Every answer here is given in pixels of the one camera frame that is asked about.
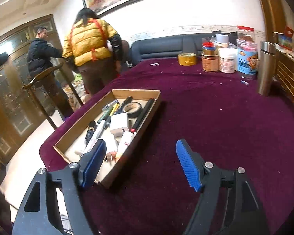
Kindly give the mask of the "black electrical tape roll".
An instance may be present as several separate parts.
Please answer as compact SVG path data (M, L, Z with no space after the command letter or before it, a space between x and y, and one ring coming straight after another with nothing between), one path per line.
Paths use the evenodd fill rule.
M127 114L128 118L137 118L142 112L142 105L139 102L130 102L124 105L122 112Z

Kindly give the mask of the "black marker white tip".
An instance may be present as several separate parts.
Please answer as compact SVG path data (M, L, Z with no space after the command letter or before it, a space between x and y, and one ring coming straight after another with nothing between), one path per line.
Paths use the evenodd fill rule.
M124 111L123 111L124 107L125 107L127 104L131 103L132 101L133 101L133 97L132 97L132 96L128 96L128 97L125 99L125 101L120 105L120 107L116 110L116 112L115 112L114 114L117 115L117 114L121 114L122 112L124 112Z

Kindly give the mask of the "white charger plug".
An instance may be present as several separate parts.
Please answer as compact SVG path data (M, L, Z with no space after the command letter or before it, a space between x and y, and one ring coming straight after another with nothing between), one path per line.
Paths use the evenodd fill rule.
M116 158L116 153L118 149L118 142L114 135L109 131L105 130L101 135L100 139L105 141L106 144L106 155L104 157L104 161L108 162L114 160Z

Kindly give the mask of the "orange label jar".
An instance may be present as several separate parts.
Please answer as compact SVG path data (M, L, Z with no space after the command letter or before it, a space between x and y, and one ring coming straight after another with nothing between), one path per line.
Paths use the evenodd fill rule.
M218 72L219 55L215 37L202 38L202 65L206 72Z

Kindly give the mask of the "maroon chair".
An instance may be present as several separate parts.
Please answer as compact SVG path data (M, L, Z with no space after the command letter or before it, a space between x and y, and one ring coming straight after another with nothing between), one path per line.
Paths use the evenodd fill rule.
M122 59L117 62L117 66L119 73L126 72L133 66L130 45L126 40L122 40Z

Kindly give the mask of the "white paint marker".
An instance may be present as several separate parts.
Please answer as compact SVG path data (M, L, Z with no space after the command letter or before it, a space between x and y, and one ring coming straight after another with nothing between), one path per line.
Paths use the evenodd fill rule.
M94 135L92 136L92 138L90 139L88 145L85 145L85 149L84 150L76 150L75 153L78 156L82 156L85 153L88 153L92 150L92 148L94 147L95 143L97 142L97 140L100 138L101 134L103 133L103 131L105 130L105 125L106 125L106 120L103 120L96 128Z

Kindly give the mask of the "blue label snack jar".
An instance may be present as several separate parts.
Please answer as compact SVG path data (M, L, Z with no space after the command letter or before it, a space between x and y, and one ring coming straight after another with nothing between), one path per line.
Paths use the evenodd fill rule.
M247 79L257 75L258 47L255 43L254 29L237 26L237 70Z

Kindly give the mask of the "yellow black pen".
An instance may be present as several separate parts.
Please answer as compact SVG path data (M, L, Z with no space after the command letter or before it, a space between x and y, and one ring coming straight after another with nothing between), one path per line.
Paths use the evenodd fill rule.
M110 112L110 114L109 114L109 116L108 116L108 118L107 118L107 120L106 120L106 126L107 126L107 127L110 127L111 117L112 117L112 115L114 115L115 112L119 109L119 106L120 106L119 103L116 103L116 104L113 105L113 109L112 109L112 111Z

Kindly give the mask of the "white glue bottle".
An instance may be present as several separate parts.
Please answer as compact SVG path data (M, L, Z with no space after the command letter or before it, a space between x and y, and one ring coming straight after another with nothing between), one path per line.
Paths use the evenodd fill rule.
M135 134L132 132L124 132L118 145L116 159L120 159L121 156L125 153L130 143L132 142L134 136Z

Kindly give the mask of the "olive green tube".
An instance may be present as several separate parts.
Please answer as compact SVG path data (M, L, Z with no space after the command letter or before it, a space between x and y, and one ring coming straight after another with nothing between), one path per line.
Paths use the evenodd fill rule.
M110 108L108 108L103 115L99 118L99 120L97 121L97 124L99 125L103 120L107 120L107 118L109 117L111 111L113 109L113 106L111 106Z

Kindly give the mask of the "man in black jacket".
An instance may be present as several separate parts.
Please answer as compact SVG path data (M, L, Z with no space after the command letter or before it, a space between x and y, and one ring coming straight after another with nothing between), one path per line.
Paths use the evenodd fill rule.
M46 27L38 27L36 37L30 44L27 55L27 65L31 79L53 66L51 62L52 57L62 57L63 51L61 49L51 47L47 44L47 36Z

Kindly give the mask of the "white plastic jar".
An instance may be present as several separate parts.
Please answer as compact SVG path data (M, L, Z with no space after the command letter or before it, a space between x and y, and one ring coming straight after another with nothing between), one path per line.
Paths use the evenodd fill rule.
M219 70L222 73L233 74L237 64L236 48L219 48Z

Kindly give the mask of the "black marker red cap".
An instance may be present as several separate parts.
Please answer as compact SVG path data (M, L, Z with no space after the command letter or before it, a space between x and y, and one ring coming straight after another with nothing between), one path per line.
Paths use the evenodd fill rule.
M143 123L144 118L148 114L149 110L152 108L152 105L154 104L154 102L155 102L155 99L153 99L153 98L151 98L151 99L148 100L148 102L144 106L142 112L140 113L140 115L136 119L133 127L131 128L131 130L130 130L131 133L137 132L137 130L139 129L140 125Z

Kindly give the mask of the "white power adapter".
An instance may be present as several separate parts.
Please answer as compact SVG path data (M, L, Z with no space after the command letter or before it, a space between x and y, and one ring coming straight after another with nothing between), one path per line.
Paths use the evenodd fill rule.
M128 114L122 112L112 115L110 121L110 131L113 134L129 131Z

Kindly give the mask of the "cardboard tray box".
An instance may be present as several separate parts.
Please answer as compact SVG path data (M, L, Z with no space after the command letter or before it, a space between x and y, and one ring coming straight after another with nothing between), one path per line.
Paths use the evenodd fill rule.
M54 145L54 150L57 151L67 163L79 161L82 154L88 150L88 147L82 142L82 136L86 135L86 126L91 119L98 120L100 116L103 115L101 109L104 105L115 99L122 102L127 97L132 97L133 102L140 103L142 107L145 107L147 102L153 99L153 104L144 115L135 132L131 133L130 129L134 127L138 118L130 118L126 125L122 122L122 118L119 117L114 118L113 124L109 128L106 128L100 136L100 139L104 140L106 143L107 154L111 154L111 157L107 157L103 161L94 182L104 188L109 188L123 166L126 165L126 162L135 150L139 140L157 111L160 104L160 95L161 91L159 90L111 90L65 132L61 139Z

